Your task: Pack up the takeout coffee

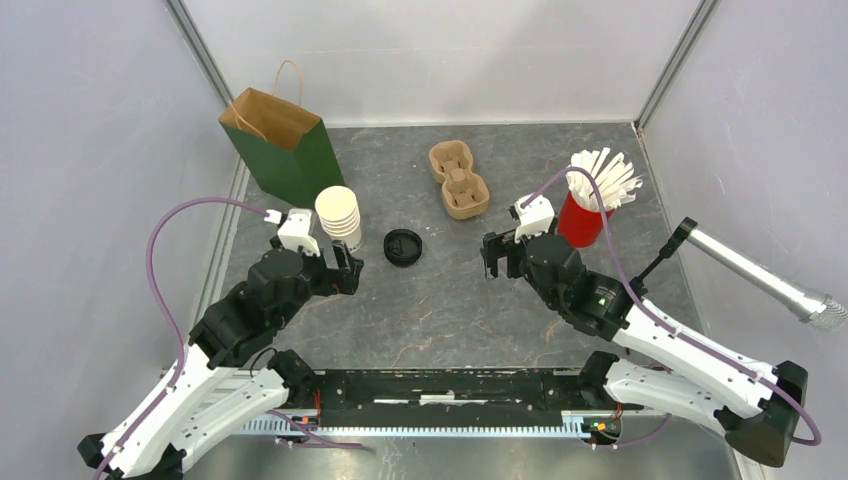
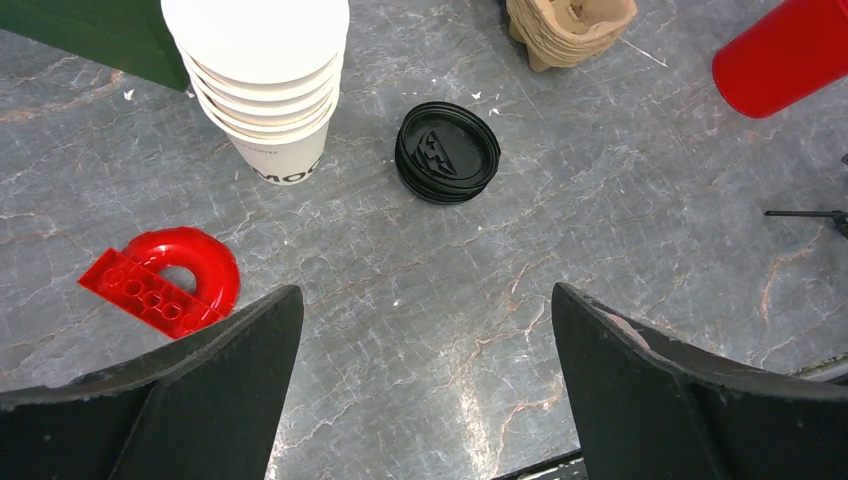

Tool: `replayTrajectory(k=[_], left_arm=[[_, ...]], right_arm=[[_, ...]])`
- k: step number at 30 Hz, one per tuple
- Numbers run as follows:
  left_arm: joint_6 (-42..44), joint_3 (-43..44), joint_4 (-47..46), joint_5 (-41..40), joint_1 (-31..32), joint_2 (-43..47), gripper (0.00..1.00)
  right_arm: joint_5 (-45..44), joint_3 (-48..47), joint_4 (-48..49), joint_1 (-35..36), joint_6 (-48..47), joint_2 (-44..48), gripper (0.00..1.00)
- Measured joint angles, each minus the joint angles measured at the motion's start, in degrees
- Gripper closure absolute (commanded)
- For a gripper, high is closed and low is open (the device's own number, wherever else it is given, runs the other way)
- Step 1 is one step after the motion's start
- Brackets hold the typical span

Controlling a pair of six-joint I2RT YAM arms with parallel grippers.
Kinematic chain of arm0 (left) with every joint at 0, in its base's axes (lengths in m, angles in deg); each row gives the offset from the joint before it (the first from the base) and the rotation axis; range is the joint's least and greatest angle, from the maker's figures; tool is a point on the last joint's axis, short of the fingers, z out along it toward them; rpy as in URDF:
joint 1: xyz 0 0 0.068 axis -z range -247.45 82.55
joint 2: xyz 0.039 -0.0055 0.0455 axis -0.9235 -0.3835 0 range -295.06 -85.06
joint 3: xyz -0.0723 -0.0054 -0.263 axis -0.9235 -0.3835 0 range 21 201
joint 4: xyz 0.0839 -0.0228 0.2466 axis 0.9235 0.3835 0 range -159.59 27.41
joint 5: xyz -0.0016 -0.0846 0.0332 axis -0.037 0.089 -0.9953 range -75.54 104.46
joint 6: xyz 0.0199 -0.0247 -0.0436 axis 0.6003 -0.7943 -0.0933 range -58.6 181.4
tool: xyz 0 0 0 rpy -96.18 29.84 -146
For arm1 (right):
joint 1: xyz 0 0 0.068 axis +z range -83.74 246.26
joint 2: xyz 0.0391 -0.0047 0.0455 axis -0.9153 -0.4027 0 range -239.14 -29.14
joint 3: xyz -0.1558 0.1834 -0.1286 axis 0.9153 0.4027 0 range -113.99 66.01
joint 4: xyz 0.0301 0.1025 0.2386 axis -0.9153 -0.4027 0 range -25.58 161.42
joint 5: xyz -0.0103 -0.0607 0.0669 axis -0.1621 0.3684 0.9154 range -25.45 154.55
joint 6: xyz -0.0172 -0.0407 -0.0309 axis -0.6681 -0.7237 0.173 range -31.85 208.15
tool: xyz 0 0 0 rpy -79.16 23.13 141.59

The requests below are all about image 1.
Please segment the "stack of black lids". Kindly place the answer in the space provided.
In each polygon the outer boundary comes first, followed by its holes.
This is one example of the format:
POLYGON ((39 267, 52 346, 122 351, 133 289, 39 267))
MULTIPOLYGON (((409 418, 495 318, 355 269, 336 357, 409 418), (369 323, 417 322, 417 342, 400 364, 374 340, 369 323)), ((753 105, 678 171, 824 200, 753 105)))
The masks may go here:
POLYGON ((396 267, 409 267, 416 263, 423 253, 421 237, 409 229, 393 229, 383 239, 383 251, 386 259, 396 267))

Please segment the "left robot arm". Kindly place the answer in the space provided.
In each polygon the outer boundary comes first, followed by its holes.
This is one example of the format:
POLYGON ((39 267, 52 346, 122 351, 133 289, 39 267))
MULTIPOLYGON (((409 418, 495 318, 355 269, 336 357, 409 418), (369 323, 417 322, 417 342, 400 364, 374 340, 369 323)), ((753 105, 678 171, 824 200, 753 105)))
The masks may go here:
POLYGON ((364 267, 341 241, 337 265, 320 254, 273 242, 244 281, 210 305, 189 334, 182 357, 136 410, 112 431, 84 437, 77 450, 98 477, 179 479, 231 432, 287 404, 306 405, 315 374, 294 351, 276 353, 236 392, 201 405, 224 381, 268 348, 313 297, 352 295, 364 267))

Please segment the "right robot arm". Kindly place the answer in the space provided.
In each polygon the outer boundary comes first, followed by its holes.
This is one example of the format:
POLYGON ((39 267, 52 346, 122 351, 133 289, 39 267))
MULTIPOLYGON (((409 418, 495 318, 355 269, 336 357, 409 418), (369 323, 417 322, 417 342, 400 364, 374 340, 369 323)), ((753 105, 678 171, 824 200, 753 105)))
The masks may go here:
POLYGON ((580 400, 602 408, 613 399, 641 404, 699 423, 737 452, 780 468, 802 415, 809 374, 791 361, 777 365, 734 352, 665 314, 647 299, 634 301, 625 283, 590 271, 579 252, 552 233, 484 235, 488 275, 525 280, 550 310, 575 330, 647 355, 668 377, 596 352, 577 382, 580 400))

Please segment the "stack of white paper cups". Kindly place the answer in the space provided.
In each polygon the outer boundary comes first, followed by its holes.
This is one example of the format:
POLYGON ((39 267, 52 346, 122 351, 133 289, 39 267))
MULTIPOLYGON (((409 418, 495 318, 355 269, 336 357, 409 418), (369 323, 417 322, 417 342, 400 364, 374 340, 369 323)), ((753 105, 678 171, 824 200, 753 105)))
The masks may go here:
POLYGON ((354 253, 362 241, 361 216, 357 197, 345 186, 331 186, 315 199, 315 211, 324 232, 334 241, 344 242, 354 253))

